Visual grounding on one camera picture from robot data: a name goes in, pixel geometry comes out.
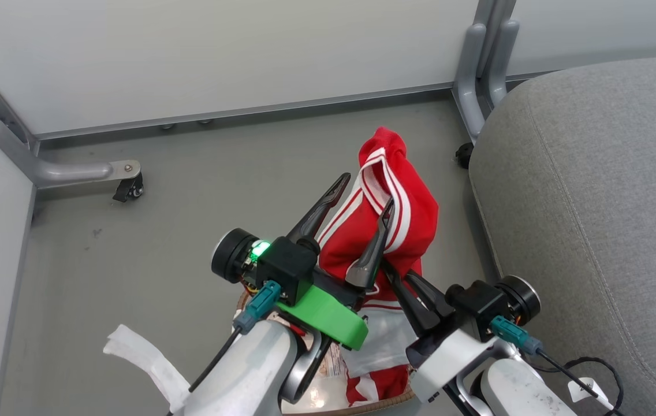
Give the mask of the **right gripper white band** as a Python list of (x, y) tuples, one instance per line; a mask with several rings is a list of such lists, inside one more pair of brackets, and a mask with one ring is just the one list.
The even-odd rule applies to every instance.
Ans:
[(481, 395), (464, 390), (468, 374), (489, 359), (523, 361), (524, 353), (493, 335), (490, 327), (493, 318), (502, 316), (523, 328), (540, 313), (541, 300), (529, 282), (506, 276), (494, 284), (474, 281), (468, 288), (455, 284), (441, 292), (415, 270), (405, 275), (407, 287), (386, 259), (382, 271), (418, 337), (405, 354), (415, 372), (411, 387), (420, 400), (432, 401), (446, 390), (456, 403), (479, 403)]

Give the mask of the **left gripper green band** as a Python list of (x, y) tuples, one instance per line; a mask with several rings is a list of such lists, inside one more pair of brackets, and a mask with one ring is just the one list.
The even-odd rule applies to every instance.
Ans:
[[(281, 297), (271, 313), (281, 313), (293, 326), (315, 330), (357, 351), (368, 336), (367, 323), (353, 310), (358, 294), (318, 268), (320, 246), (315, 239), (350, 179), (350, 173), (341, 174), (286, 236), (268, 242), (240, 228), (231, 230), (215, 246), (211, 268), (228, 282), (251, 285), (256, 293), (267, 281), (278, 283)], [(376, 233), (347, 269), (345, 282), (350, 286), (361, 290), (375, 286), (393, 213), (390, 197), (378, 217)]]

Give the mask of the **red white striped garment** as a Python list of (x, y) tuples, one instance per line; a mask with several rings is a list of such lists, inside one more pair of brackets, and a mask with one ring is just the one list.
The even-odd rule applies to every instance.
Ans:
[[(383, 257), (399, 274), (422, 272), (421, 258), (434, 240), (439, 208), (408, 161), (402, 137), (385, 127), (378, 128), (360, 148), (358, 163), (349, 196), (318, 237), (318, 266), (344, 279), (377, 231), (386, 203), (392, 200)], [(367, 338), (360, 350), (341, 351), (349, 407), (404, 394), (409, 385), (405, 348), (416, 340), (382, 271), (358, 313), (367, 321)]]

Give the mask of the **woven brown laundry basket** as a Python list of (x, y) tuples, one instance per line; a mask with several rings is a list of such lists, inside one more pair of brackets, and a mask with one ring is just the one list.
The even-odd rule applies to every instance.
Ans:
[(413, 390), (408, 385), (402, 394), (394, 395), (392, 398), (372, 401), (358, 406), (349, 405), (347, 408), (333, 411), (315, 411), (309, 408), (308, 399), (303, 394), (301, 400), (296, 404), (283, 401), (281, 403), (281, 411), (285, 416), (359, 416), (360, 414), (373, 413), (373, 411), (398, 406), (413, 398), (415, 398), (415, 393), (413, 393)]

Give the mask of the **grey fabric sofa seat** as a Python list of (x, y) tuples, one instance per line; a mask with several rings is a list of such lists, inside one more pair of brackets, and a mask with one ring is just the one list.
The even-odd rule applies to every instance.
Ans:
[(621, 412), (656, 416), (656, 58), (513, 88), (469, 177), (499, 274), (540, 297), (528, 331), (560, 363), (608, 361)]

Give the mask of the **clear plastic packet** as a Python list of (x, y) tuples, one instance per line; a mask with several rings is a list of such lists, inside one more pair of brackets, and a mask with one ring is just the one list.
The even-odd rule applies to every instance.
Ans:
[(333, 343), (325, 353), (310, 387), (305, 393), (309, 408), (333, 411), (349, 407), (346, 397), (348, 373), (341, 348)]

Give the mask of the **white paper tag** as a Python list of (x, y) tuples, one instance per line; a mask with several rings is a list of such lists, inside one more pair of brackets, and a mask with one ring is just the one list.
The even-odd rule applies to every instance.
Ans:
[(608, 397), (592, 377), (579, 377), (578, 381), (570, 381), (568, 383), (568, 392), (574, 403), (592, 398), (607, 410), (612, 411), (614, 409)]

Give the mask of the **white cloth strip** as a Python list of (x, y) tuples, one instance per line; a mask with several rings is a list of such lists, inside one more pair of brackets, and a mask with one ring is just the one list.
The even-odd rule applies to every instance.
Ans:
[(175, 414), (183, 408), (190, 395), (190, 382), (146, 338), (120, 324), (108, 336), (103, 352), (122, 358), (146, 372), (169, 403), (170, 413)]

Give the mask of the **grey metal partition foot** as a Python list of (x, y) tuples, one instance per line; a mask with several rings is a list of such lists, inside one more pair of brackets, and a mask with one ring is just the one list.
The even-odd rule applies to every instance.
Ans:
[(135, 160), (60, 164), (44, 160), (27, 149), (0, 121), (0, 150), (38, 189), (122, 181), (141, 173)]

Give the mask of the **grey metal partition post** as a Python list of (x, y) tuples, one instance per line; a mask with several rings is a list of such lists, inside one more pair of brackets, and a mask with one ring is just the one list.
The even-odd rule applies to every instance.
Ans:
[(516, 0), (478, 0), (466, 29), (453, 95), (471, 143), (476, 144), (486, 114), (507, 95), (506, 75), (520, 22)]

